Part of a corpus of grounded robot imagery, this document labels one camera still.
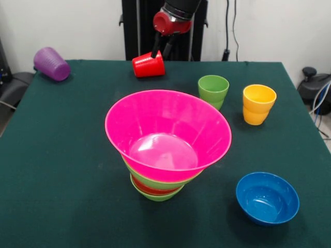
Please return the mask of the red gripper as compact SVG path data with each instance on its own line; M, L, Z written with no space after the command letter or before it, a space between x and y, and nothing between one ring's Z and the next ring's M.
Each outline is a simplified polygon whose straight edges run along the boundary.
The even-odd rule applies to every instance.
M191 29L192 20L183 20L176 16L171 15L168 11L161 8L153 18L153 27L157 31L155 34L155 41L151 52L151 58L156 58L159 51L159 44L161 36L170 36L164 50L163 57L170 55L172 46L177 38L174 34L184 34Z

